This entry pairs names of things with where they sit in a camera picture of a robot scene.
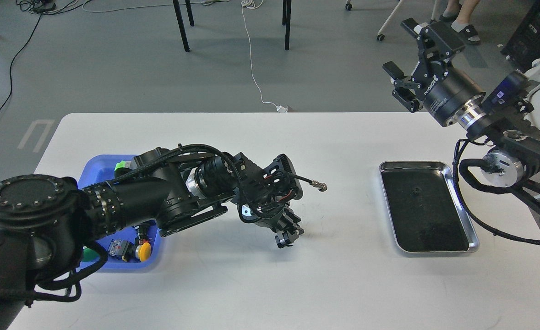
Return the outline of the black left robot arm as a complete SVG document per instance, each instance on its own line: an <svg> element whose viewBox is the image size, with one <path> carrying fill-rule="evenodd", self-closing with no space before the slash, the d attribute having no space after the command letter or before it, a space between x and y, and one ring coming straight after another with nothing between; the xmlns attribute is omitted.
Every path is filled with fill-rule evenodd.
<svg viewBox="0 0 540 330"><path fill-rule="evenodd" d="M279 248L303 234L291 200L304 181L279 154L261 168L242 153L205 144L155 148L134 157L131 169L78 188L72 177L22 175L0 181L0 330L34 301L73 302L81 280L107 262L98 240L155 220L166 237L238 207L243 223L270 228Z"/></svg>

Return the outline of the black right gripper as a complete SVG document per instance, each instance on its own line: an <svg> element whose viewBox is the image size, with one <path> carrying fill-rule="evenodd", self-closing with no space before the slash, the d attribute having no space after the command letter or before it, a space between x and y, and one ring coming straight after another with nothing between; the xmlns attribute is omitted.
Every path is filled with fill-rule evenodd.
<svg viewBox="0 0 540 330"><path fill-rule="evenodd" d="M417 40L419 61L410 76L393 61L382 65L391 77L393 96L411 113L424 108L439 125L446 127L469 100L485 96L479 84L451 63L466 46L442 22L418 24L410 17L401 26Z"/></svg>

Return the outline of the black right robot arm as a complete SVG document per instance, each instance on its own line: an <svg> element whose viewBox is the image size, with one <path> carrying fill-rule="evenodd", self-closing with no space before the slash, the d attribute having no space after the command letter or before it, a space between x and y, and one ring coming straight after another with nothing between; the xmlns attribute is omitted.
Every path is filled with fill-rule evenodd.
<svg viewBox="0 0 540 330"><path fill-rule="evenodd" d="M455 146L454 182L462 176L476 190L511 193L540 217L540 129L525 119L534 109L528 78L513 71L487 95L452 64L465 45L450 27L413 18L401 25L417 42L418 63L411 75L394 62L382 67L408 111L425 109L439 125L466 130Z"/></svg>

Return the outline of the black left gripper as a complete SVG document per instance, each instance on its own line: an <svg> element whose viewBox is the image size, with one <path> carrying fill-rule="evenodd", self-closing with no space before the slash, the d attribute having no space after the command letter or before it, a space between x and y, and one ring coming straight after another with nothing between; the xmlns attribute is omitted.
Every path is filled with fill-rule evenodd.
<svg viewBox="0 0 540 330"><path fill-rule="evenodd" d="M295 215L289 205L284 206L278 215L270 219L261 219L246 204L242 205L242 216L245 223L253 223L259 227L270 228L270 230L275 232L275 240L278 248L292 246L292 243L305 233L305 230L299 226L300 217Z"/></svg>

